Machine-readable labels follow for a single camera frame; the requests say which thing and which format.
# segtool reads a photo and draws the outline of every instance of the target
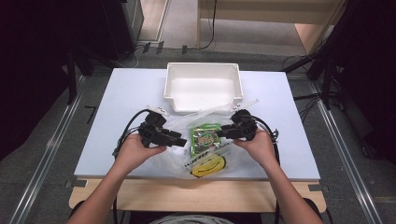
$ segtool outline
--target green package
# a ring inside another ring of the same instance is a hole
[[[218,123],[205,123],[201,126],[191,129],[191,157],[204,152],[210,147],[221,144],[221,138],[216,131],[221,130]]]

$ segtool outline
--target plastic bag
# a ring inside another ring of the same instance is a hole
[[[169,147],[151,161],[166,169],[174,177],[200,178],[214,173],[227,172],[244,150],[231,147],[232,139],[220,138],[216,130],[221,125],[232,124],[233,105],[207,109],[169,121],[164,128],[181,133],[187,139],[184,147]]]

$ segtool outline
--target person's left hand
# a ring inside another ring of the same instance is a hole
[[[166,147],[144,147],[139,134],[130,134],[122,144],[114,165],[124,175],[128,175],[133,169],[143,164],[145,160],[165,150]]]

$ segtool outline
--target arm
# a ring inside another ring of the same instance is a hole
[[[139,135],[129,135],[105,178],[67,223],[105,223],[125,176],[149,157],[165,150],[166,147],[145,148]]]
[[[267,132],[258,129],[252,141],[236,139],[234,143],[247,150],[267,173],[286,223],[323,223],[280,168]]]

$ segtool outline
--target person's right arm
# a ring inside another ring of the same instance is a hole
[[[267,173],[286,223],[323,223],[280,168],[267,132],[258,129],[252,141],[236,139],[234,143],[244,148]]]

